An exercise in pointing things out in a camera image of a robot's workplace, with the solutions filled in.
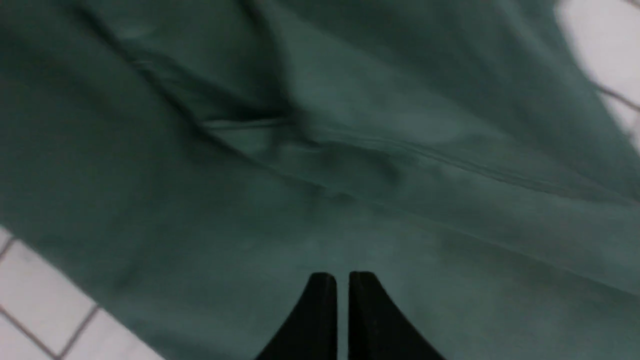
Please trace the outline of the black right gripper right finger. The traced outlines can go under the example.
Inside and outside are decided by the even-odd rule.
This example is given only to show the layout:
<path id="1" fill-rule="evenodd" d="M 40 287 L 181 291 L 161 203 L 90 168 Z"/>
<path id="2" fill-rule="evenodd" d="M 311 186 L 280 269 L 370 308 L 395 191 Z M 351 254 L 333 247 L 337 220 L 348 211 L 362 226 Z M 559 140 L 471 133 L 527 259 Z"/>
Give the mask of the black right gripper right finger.
<path id="1" fill-rule="evenodd" d="M 350 360 L 443 360 L 369 271 L 349 274 Z"/>

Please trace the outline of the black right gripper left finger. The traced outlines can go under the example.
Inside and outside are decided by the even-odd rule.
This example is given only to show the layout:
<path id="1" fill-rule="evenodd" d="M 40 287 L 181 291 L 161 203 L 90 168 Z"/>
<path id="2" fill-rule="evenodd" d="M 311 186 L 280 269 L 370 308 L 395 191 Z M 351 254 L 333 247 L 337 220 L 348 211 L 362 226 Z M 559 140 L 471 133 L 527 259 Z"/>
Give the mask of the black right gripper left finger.
<path id="1" fill-rule="evenodd" d="M 338 287 L 333 275 L 315 272 L 258 360 L 336 360 Z"/>

